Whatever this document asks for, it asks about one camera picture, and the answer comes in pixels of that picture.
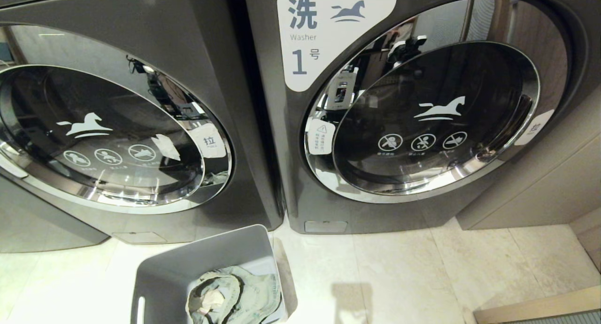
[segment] white horse logo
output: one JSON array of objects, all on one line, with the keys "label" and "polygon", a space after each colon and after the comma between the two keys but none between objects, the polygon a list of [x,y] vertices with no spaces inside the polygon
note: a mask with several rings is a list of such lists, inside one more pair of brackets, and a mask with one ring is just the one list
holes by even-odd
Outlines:
[{"label": "white horse logo", "polygon": [[[57,122],[57,125],[71,125],[71,130],[66,133],[66,136],[71,134],[81,133],[82,131],[97,131],[97,130],[112,130],[107,127],[102,127],[98,124],[97,121],[102,121],[102,119],[96,115],[96,113],[88,113],[84,117],[83,123],[71,123],[69,121]],[[86,133],[75,136],[76,139],[84,138],[86,136],[97,136],[97,135],[108,135],[108,133]]]},{"label": "white horse logo", "polygon": [[[422,114],[418,114],[415,115],[414,118],[421,118],[423,116],[432,116],[432,115],[457,115],[457,116],[461,116],[461,114],[459,114],[457,112],[457,106],[459,105],[464,105],[465,104],[465,96],[460,96],[457,99],[449,102],[446,106],[434,106],[434,104],[432,103],[420,103],[419,106],[420,107],[431,107],[430,109],[428,109],[427,111],[423,112]],[[433,120],[433,119],[451,119],[449,117],[446,116],[436,116],[433,118],[423,118],[423,119],[419,119],[419,121],[429,121],[429,120]]]}]

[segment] washing machine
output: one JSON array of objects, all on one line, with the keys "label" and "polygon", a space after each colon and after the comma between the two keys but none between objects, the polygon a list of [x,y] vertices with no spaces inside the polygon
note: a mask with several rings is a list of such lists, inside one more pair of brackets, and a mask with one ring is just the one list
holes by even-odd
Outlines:
[{"label": "washing machine", "polygon": [[599,83],[600,0],[247,3],[298,232],[440,226]]},{"label": "washing machine", "polygon": [[0,0],[0,166],[129,243],[283,221],[230,0]]}]

